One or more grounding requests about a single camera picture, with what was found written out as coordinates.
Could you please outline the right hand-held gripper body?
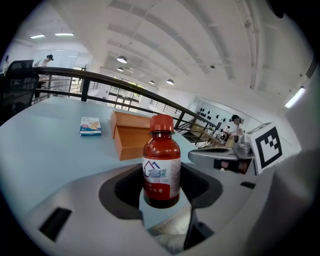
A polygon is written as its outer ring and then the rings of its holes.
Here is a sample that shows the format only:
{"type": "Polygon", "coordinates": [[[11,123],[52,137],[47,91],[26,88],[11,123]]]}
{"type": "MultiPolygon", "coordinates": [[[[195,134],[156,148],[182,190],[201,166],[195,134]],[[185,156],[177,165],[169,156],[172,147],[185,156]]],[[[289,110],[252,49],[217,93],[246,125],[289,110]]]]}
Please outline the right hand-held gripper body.
{"type": "MultiPolygon", "coordinates": [[[[236,136],[232,148],[236,160],[249,163],[248,170],[243,175],[260,175],[265,169],[283,160],[281,140],[274,122],[263,123],[245,132],[243,136],[236,136]]],[[[214,160],[215,169],[223,160],[214,160]]]]}

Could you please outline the person's right hand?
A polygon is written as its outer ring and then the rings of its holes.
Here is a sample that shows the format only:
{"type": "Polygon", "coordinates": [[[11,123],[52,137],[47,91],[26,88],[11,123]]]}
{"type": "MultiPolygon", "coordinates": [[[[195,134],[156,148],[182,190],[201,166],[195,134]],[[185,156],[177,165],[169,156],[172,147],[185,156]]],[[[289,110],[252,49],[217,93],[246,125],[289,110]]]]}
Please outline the person's right hand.
{"type": "Polygon", "coordinates": [[[222,160],[219,170],[229,171],[238,174],[245,174],[249,168],[249,163],[247,161],[226,161],[222,160]]]}

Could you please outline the brown medicine bottle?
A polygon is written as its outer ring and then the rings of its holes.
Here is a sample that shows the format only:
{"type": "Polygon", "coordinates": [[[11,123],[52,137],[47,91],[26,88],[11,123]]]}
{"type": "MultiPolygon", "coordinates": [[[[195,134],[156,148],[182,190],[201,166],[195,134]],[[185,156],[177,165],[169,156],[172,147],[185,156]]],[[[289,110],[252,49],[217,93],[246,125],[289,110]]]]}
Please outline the brown medicine bottle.
{"type": "Polygon", "coordinates": [[[149,206],[167,209],[177,204],[181,188],[181,150],[172,138],[172,116],[152,116],[150,134],[151,139],[143,148],[143,196],[149,206]]]}

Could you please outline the large grid window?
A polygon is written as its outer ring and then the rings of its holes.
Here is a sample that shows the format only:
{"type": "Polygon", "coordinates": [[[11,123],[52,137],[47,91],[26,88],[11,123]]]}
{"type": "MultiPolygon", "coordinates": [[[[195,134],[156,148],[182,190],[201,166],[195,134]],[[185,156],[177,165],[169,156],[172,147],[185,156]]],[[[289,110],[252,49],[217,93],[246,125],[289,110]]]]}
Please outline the large grid window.
{"type": "MultiPolygon", "coordinates": [[[[113,102],[130,105],[134,107],[138,107],[141,100],[141,95],[138,93],[133,93],[128,90],[124,90],[115,86],[111,86],[108,91],[108,97],[107,99],[113,102]]],[[[136,113],[138,110],[136,108],[131,108],[128,106],[123,106],[119,104],[113,104],[113,103],[106,103],[106,106],[121,109],[125,111],[130,111],[133,113],[136,113]]]]}

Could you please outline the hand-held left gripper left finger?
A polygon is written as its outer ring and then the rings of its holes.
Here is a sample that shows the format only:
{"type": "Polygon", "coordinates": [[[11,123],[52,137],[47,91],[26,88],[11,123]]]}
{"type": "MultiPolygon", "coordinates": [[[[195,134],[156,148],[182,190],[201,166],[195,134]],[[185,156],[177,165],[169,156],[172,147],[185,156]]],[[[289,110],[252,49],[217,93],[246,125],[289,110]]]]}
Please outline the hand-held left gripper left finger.
{"type": "Polygon", "coordinates": [[[116,183],[136,184],[141,169],[131,164],[65,184],[25,216],[25,231],[50,256],[170,256],[144,228],[139,206],[116,196],[116,183]]]}

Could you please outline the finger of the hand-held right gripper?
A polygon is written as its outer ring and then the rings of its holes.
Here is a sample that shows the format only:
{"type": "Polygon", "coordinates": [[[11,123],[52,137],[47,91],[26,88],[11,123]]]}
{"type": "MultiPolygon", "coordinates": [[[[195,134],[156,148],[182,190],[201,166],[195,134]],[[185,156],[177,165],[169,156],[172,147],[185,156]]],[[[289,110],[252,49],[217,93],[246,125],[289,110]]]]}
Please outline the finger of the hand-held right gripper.
{"type": "Polygon", "coordinates": [[[191,150],[188,159],[192,163],[213,163],[214,160],[236,161],[237,155],[229,147],[212,147],[191,150]]]}

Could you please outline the white ceiling pipe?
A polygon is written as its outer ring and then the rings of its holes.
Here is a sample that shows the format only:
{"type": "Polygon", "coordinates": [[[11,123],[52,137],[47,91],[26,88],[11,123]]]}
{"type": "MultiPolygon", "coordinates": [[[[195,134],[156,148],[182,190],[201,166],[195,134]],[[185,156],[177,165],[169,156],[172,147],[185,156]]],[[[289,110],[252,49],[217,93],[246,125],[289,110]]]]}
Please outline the white ceiling pipe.
{"type": "Polygon", "coordinates": [[[250,88],[252,90],[256,89],[256,79],[257,79],[257,61],[258,61],[258,50],[259,50],[259,42],[256,35],[256,27],[254,23],[254,18],[252,16],[252,12],[248,3],[248,0],[242,0],[244,5],[244,14],[245,21],[244,26],[246,28],[247,37],[249,41],[249,49],[250,49],[250,88]]]}

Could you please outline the blue white small carton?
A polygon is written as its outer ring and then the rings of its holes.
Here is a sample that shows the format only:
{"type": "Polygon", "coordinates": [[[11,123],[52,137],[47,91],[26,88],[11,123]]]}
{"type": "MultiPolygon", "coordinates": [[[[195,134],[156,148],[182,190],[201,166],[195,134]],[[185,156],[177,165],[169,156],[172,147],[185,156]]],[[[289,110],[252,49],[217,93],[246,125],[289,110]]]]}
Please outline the blue white small carton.
{"type": "Polygon", "coordinates": [[[80,136],[101,135],[102,129],[98,117],[82,117],[80,122],[80,136]]]}

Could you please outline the orange box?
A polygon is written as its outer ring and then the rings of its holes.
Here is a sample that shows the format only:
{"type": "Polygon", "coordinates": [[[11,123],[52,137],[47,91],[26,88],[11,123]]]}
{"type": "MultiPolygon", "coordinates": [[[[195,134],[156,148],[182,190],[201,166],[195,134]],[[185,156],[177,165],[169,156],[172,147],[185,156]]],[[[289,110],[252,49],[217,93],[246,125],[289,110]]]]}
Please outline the orange box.
{"type": "Polygon", "coordinates": [[[113,111],[110,116],[110,133],[119,160],[141,158],[144,146],[151,139],[151,118],[113,111]]]}

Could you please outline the white panel with black holds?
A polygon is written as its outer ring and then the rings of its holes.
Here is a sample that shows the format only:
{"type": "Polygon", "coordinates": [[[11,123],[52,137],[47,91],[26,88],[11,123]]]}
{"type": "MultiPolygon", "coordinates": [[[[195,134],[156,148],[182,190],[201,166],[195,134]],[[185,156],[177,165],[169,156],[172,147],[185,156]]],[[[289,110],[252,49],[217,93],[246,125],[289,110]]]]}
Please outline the white panel with black holds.
{"type": "Polygon", "coordinates": [[[218,122],[224,122],[228,119],[229,114],[227,111],[220,109],[213,105],[202,105],[197,108],[196,112],[199,116],[206,119],[207,121],[215,124],[218,122]]]}

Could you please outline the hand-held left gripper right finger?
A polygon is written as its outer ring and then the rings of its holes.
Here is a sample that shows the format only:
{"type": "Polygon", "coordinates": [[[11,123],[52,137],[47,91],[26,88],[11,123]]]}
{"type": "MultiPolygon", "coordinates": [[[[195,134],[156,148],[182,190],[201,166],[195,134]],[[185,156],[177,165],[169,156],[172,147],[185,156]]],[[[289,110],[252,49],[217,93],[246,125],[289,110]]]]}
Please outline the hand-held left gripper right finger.
{"type": "Polygon", "coordinates": [[[258,176],[182,163],[191,221],[181,256],[249,256],[250,233],[267,202],[273,170],[258,176]]]}

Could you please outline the black mesh office chair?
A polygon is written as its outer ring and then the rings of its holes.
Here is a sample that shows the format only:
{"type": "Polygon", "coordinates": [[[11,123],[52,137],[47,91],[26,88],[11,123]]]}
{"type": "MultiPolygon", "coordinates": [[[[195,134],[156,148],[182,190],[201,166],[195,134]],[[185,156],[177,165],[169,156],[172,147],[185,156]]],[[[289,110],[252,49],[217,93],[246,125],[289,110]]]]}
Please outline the black mesh office chair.
{"type": "Polygon", "coordinates": [[[0,76],[0,126],[32,105],[39,75],[33,71],[33,60],[15,60],[0,76]]]}

